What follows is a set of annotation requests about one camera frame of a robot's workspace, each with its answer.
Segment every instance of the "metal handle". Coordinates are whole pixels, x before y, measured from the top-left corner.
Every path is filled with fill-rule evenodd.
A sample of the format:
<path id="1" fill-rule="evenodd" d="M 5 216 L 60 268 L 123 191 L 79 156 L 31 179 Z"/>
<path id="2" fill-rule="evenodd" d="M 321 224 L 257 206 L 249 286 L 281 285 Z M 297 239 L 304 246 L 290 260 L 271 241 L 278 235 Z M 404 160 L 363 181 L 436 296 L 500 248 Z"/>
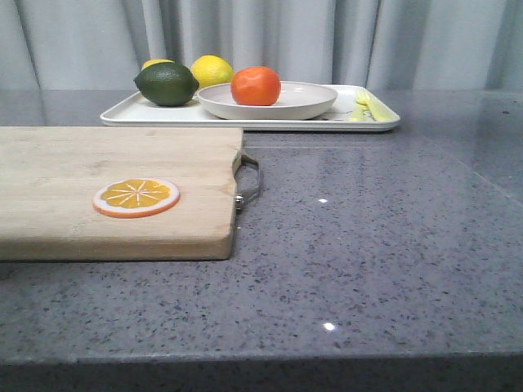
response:
<path id="1" fill-rule="evenodd" d="M 241 212 L 245 206 L 262 192 L 263 174 L 258 161 L 246 153 L 242 153 L 240 166 L 252 167 L 257 171 L 257 184 L 251 188 L 240 190 L 235 196 L 236 210 Z"/>

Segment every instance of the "white tray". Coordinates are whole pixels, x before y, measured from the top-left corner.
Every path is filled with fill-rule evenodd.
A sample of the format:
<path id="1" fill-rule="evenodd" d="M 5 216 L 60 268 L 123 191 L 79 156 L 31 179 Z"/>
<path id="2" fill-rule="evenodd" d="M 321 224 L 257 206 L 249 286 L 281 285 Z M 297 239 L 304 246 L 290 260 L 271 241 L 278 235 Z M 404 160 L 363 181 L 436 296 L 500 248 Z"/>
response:
<path id="1" fill-rule="evenodd" d="M 329 86 L 338 93 L 333 106 L 327 112 L 309 120 L 224 120 L 207 112 L 197 100 L 192 100 L 184 106 L 167 108 L 152 104 L 140 92 L 107 109 L 100 118 L 105 125 L 119 127 L 242 127 L 245 131 L 380 132 L 390 130 L 400 123 L 400 116 L 386 105 L 385 108 L 390 110 L 393 118 L 391 121 L 374 121 L 369 114 L 368 121 L 349 121 L 349 116 L 355 108 L 356 92 L 366 90 L 358 86 Z"/>

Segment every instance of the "speckled stone surface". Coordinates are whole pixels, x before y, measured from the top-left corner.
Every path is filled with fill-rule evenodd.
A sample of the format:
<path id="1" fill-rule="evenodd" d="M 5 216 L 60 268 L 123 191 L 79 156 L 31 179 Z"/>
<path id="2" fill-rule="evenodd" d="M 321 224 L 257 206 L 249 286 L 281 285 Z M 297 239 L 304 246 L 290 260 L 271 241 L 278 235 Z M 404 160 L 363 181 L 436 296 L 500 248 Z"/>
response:
<path id="1" fill-rule="evenodd" d="M 2 91 L 0 125 L 129 93 Z M 1 263 L 0 390 L 523 390 L 523 97 L 377 95 L 393 132 L 246 134 L 228 261 Z"/>

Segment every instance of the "fake orange slice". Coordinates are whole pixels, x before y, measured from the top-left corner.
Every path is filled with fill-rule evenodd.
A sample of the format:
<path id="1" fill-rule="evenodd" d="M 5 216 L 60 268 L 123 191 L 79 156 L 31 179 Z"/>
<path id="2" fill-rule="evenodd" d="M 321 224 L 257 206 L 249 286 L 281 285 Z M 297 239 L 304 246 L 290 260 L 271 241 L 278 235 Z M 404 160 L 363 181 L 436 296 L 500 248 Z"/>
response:
<path id="1" fill-rule="evenodd" d="M 159 214 L 174 206 L 180 190 L 158 178 L 132 178 L 100 189 L 92 200 L 100 213 L 114 218 L 141 218 Z"/>

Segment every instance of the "lemon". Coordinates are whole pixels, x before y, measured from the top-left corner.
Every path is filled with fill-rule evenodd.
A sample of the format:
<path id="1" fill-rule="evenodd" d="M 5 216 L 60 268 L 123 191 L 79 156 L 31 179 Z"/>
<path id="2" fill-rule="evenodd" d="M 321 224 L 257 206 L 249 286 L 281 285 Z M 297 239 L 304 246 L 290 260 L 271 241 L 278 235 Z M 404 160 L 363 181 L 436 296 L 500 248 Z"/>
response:
<path id="1" fill-rule="evenodd" d="M 152 65 L 152 64 L 158 64 L 158 63 L 174 63 L 174 61 L 172 60 L 169 60 L 169 59 L 151 59 L 151 60 L 147 60 L 142 66 L 141 66 L 141 69 L 144 70 L 145 68 L 147 68 L 149 65 Z"/>
<path id="2" fill-rule="evenodd" d="M 215 55 L 205 55 L 197 59 L 190 70 L 198 79 L 200 88 L 228 83 L 235 71 L 229 63 Z"/>
<path id="3" fill-rule="evenodd" d="M 149 65 L 134 78 L 141 94 L 160 106 L 182 106 L 198 90 L 198 80 L 184 65 L 160 62 Z"/>

